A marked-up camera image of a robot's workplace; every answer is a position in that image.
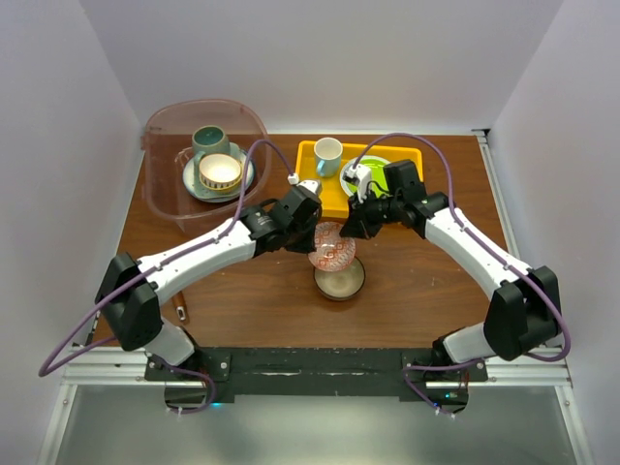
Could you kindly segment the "red patterned ceramic bowl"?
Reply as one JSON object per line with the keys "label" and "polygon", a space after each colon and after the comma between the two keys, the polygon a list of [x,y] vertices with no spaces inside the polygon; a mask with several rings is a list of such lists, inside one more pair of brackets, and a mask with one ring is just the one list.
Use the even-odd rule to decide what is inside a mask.
{"label": "red patterned ceramic bowl", "polygon": [[349,266],[356,255],[353,238],[340,235],[342,225],[335,222],[319,223],[315,229],[315,251],[308,254],[308,260],[320,271],[341,271]]}

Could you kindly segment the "yellow rimmed bowl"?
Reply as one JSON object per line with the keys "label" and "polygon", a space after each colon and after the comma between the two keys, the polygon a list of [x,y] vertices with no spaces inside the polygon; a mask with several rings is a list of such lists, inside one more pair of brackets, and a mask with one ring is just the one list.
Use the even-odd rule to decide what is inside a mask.
{"label": "yellow rimmed bowl", "polygon": [[210,197],[224,197],[236,195],[240,190],[240,185],[234,185],[227,188],[215,189],[210,187],[203,187],[205,193]]}

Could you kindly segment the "mint green divided dish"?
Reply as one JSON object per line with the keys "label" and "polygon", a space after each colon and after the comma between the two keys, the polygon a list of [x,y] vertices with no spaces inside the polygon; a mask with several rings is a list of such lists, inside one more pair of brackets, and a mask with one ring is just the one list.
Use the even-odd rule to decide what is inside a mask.
{"label": "mint green divided dish", "polygon": [[241,192],[241,174],[246,152],[231,142],[229,152],[199,150],[183,171],[183,182],[188,192],[204,202],[229,202]]}

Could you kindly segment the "teal glazed mug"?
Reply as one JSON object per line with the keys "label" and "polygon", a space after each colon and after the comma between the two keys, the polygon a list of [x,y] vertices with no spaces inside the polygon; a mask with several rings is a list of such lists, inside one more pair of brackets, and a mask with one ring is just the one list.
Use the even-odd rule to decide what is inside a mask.
{"label": "teal glazed mug", "polygon": [[210,125],[200,127],[192,135],[193,162],[197,168],[201,160],[212,154],[231,153],[230,140],[225,131],[219,126]]}

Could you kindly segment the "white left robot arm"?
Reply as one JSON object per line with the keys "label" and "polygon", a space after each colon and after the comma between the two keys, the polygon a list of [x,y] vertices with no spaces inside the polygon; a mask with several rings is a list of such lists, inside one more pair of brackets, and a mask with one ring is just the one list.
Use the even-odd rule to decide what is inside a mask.
{"label": "white left robot arm", "polygon": [[113,336],[126,352],[144,348],[163,359],[179,380],[201,368],[196,343],[161,314],[161,305],[189,285],[229,265],[285,249],[316,250],[314,233],[322,212],[321,183],[305,180],[281,200],[243,208],[221,226],[168,251],[138,260],[114,257],[96,296]]}

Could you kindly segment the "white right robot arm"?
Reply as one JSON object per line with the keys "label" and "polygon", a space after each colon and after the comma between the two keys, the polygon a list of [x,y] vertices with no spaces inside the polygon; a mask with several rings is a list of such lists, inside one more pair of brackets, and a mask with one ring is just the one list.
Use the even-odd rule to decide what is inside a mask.
{"label": "white right robot arm", "polygon": [[451,256],[489,299],[483,322],[435,341],[431,367],[438,378],[454,380],[473,359],[530,355],[565,332],[558,280],[548,267],[534,269],[504,251],[467,220],[450,196],[427,194],[414,162],[391,163],[383,172],[387,189],[377,196],[369,168],[352,161],[342,169],[343,182],[356,188],[348,199],[342,236],[370,239],[382,226],[399,223]]}

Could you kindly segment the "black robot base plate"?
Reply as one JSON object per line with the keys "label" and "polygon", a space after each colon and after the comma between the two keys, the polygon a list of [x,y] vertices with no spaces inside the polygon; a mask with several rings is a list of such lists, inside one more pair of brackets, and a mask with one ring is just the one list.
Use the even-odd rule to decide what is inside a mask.
{"label": "black robot base plate", "polygon": [[470,386],[488,375],[482,361],[443,371],[429,349],[211,347],[197,350],[179,371],[151,357],[144,378],[164,384],[169,406],[190,410],[248,395],[380,396],[429,399],[458,413]]}

